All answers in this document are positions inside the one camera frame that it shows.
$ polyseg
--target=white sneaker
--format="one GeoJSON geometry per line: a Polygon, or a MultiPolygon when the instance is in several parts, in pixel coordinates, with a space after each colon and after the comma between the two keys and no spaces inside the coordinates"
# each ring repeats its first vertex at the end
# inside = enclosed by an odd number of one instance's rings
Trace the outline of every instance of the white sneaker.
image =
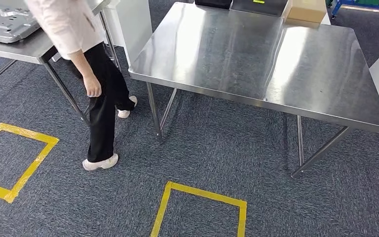
{"type": "Polygon", "coordinates": [[[86,170],[94,170],[97,168],[103,168],[108,169],[113,167],[115,164],[117,164],[118,161],[118,155],[114,153],[114,155],[106,160],[100,161],[100,162],[89,162],[88,159],[82,161],[83,168],[86,170]]]}
{"type": "MultiPolygon", "coordinates": [[[[134,107],[136,107],[137,105],[137,97],[136,96],[130,96],[129,97],[131,101],[134,102],[134,107]]],[[[122,118],[122,119],[126,119],[128,118],[130,115],[130,111],[128,110],[118,110],[118,117],[122,118]]]]}

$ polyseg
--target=gray carpet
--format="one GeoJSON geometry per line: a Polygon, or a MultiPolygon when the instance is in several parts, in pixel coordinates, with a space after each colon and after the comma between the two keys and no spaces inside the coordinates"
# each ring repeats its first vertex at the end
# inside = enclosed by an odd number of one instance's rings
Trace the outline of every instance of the gray carpet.
{"type": "MultiPolygon", "coordinates": [[[[173,2],[151,0],[154,26],[173,2]]],[[[81,82],[54,66],[85,107],[81,82]]],[[[167,181],[247,201],[247,237],[379,236],[379,134],[354,131],[292,179],[295,116],[180,91],[161,145],[145,83],[125,76],[139,105],[117,119],[118,165],[94,172],[81,167],[87,127],[45,68],[17,62],[0,77],[0,122],[60,139],[15,201],[0,199],[0,237],[147,237],[167,181]]],[[[171,89],[154,90],[164,109],[171,89]]],[[[308,157],[340,127],[305,119],[303,129],[308,157]]],[[[13,185],[41,148],[0,134],[0,185],[13,185]]],[[[236,236],[237,221],[234,206],[172,191],[159,236],[236,236]]]]}
{"type": "Polygon", "coordinates": [[[341,8],[331,24],[353,28],[370,67],[379,58],[379,13],[341,8]]]}

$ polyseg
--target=black pants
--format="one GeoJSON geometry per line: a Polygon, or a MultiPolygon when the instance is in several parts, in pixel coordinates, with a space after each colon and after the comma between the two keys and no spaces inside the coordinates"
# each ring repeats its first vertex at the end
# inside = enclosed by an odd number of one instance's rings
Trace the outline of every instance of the black pants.
{"type": "MultiPolygon", "coordinates": [[[[86,51],[85,57],[102,88],[101,96],[89,99],[91,141],[88,161],[99,162],[114,153],[115,108],[131,111],[134,102],[129,99],[123,75],[106,55],[102,43],[86,51]]],[[[71,61],[68,61],[68,68],[82,79],[71,61]]]]}

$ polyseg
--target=yellow tape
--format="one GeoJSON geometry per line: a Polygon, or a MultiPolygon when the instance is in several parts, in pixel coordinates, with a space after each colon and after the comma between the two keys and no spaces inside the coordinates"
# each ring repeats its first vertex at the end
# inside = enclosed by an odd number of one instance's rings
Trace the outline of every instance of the yellow tape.
{"type": "Polygon", "coordinates": [[[169,197],[171,195],[171,190],[177,190],[184,193],[221,201],[227,204],[235,205],[239,207],[239,224],[237,228],[237,237],[245,236],[245,225],[246,225],[246,208],[247,202],[231,197],[226,197],[221,194],[215,194],[209,191],[193,188],[190,186],[177,184],[171,181],[168,181],[165,186],[165,191],[163,192],[162,201],[160,202],[159,210],[157,211],[156,219],[152,228],[151,237],[157,237],[159,235],[160,226],[162,225],[163,216],[166,211],[166,206],[168,204],[169,197]]]}
{"type": "Polygon", "coordinates": [[[245,236],[247,205],[247,202],[241,201],[241,205],[239,206],[239,226],[237,227],[237,237],[245,236]]]}
{"type": "Polygon", "coordinates": [[[184,193],[193,194],[196,196],[201,196],[204,198],[209,198],[209,199],[216,200],[216,201],[222,201],[222,202],[232,204],[235,206],[240,206],[240,202],[241,202],[241,200],[238,200],[238,199],[226,197],[224,195],[215,194],[215,193],[205,191],[205,190],[201,190],[201,189],[196,189],[196,188],[185,186],[182,184],[172,183],[172,189],[182,191],[184,193]]]}
{"type": "Polygon", "coordinates": [[[59,142],[59,139],[55,137],[51,137],[42,133],[30,131],[27,129],[23,129],[20,127],[16,127],[13,125],[0,123],[0,131],[7,131],[17,135],[21,135],[24,137],[28,137],[31,139],[35,139],[41,142],[47,143],[44,149],[40,152],[40,154],[36,157],[33,163],[27,168],[27,170],[21,175],[16,184],[12,187],[12,190],[4,189],[0,187],[0,198],[12,203],[14,199],[18,196],[20,190],[24,187],[25,183],[37,169],[37,167],[41,164],[44,158],[48,155],[51,149],[59,142]]]}
{"type": "Polygon", "coordinates": [[[171,196],[172,182],[168,181],[163,192],[162,201],[160,202],[159,210],[157,211],[156,219],[152,228],[151,237],[157,237],[160,231],[160,225],[162,225],[163,216],[165,215],[166,206],[168,205],[169,196],[171,196]]]}

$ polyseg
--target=table top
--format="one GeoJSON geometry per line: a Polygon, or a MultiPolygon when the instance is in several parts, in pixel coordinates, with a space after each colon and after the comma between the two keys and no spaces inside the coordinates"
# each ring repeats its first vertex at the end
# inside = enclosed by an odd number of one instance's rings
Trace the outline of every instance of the table top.
{"type": "MultiPolygon", "coordinates": [[[[26,7],[22,0],[5,1],[12,5],[26,7]]],[[[98,14],[106,7],[111,0],[88,0],[94,14],[98,14]]],[[[47,62],[55,53],[50,38],[42,29],[38,29],[27,38],[15,43],[0,43],[0,57],[15,59],[24,62],[43,64],[47,62]]]]}
{"type": "Polygon", "coordinates": [[[352,29],[175,3],[133,79],[379,132],[379,94],[352,29]]]}

